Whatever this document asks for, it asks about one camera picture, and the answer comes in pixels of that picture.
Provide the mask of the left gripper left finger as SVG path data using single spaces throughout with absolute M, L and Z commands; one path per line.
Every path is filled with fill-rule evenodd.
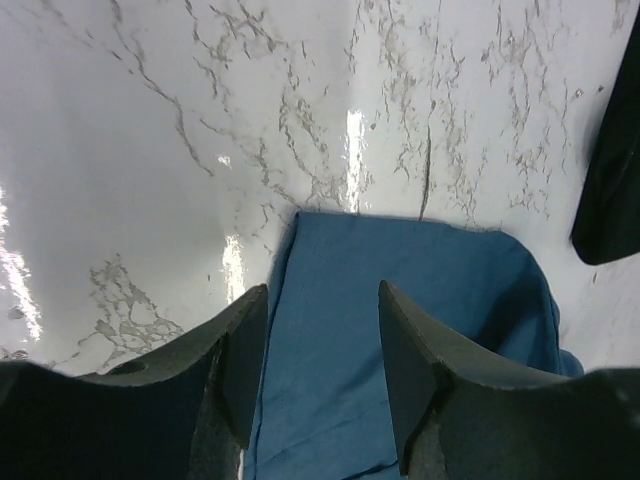
M 234 479 L 261 382 L 268 291 L 104 374 L 1 365 L 5 479 Z

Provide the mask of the folded black t shirt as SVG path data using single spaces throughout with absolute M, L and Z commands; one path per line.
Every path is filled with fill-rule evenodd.
M 639 25 L 617 74 L 571 232 L 588 265 L 639 252 Z

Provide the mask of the blue t shirt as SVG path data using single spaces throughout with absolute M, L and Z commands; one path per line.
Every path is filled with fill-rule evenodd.
M 438 222 L 300 212 L 269 284 L 248 479 L 396 479 L 378 288 L 388 281 L 482 347 L 575 377 L 559 310 L 515 238 Z

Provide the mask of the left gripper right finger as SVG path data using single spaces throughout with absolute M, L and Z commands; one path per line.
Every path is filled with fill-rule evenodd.
M 635 479 L 639 372 L 566 377 L 493 353 L 379 286 L 384 371 L 409 479 Z

